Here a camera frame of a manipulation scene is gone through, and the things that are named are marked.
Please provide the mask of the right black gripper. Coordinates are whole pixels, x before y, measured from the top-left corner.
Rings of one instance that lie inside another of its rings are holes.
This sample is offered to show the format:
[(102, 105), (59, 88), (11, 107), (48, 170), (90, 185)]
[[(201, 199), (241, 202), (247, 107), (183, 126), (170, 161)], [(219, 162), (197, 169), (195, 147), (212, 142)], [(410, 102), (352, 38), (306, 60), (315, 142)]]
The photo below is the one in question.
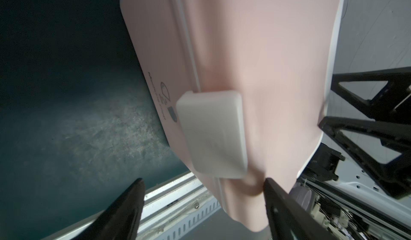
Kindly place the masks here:
[[(369, 81), (386, 82), (372, 99), (364, 99), (341, 86), (346, 82)], [(334, 74), (331, 90), (376, 121), (325, 117), (319, 124), (387, 195), (396, 199), (411, 194), (410, 86), (410, 67)], [(320, 182), (337, 181), (339, 161), (345, 161), (340, 152), (320, 143), (301, 175)]]

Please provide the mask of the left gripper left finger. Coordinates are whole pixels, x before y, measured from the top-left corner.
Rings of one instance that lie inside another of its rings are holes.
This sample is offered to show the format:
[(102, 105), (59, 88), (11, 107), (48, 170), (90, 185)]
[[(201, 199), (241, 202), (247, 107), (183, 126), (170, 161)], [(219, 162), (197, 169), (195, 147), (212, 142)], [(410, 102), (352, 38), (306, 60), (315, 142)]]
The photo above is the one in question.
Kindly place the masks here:
[(134, 181), (75, 240), (134, 240), (144, 207), (145, 184)]

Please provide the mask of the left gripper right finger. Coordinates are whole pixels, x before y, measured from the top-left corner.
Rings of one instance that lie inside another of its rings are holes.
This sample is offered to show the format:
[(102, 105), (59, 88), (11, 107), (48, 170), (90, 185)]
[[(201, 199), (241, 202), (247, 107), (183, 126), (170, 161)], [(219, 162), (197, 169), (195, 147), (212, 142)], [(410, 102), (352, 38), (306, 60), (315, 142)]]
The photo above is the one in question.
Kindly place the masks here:
[(274, 240), (332, 240), (322, 228), (281, 186), (266, 178), (263, 194), (271, 236)]

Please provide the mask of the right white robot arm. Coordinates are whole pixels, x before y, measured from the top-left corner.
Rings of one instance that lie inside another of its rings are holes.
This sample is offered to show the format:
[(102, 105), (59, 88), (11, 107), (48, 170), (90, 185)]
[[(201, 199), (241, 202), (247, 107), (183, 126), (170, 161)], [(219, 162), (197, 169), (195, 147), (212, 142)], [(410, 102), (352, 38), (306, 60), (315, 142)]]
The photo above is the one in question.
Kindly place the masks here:
[[(337, 167), (344, 158), (321, 145), (303, 179), (340, 206), (361, 217), (371, 226), (400, 239), (411, 237), (411, 210), (396, 200), (411, 194), (411, 70), (409, 67), (378, 71), (335, 74), (331, 90), (366, 116), (365, 120), (326, 116), (319, 128), (360, 167), (376, 185), (366, 192), (359, 182), (343, 190), (334, 172), (321, 168), (321, 158)], [(346, 136), (346, 132), (376, 138), (398, 156), (381, 163)]]

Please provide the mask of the pink first aid kit box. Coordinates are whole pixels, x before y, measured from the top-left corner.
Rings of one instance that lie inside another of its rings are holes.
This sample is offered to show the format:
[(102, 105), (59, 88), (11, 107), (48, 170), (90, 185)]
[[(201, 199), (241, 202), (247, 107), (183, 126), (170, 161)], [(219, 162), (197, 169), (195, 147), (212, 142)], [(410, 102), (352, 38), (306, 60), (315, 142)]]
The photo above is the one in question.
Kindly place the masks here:
[(253, 232), (321, 143), (343, 2), (120, 0), (171, 149)]

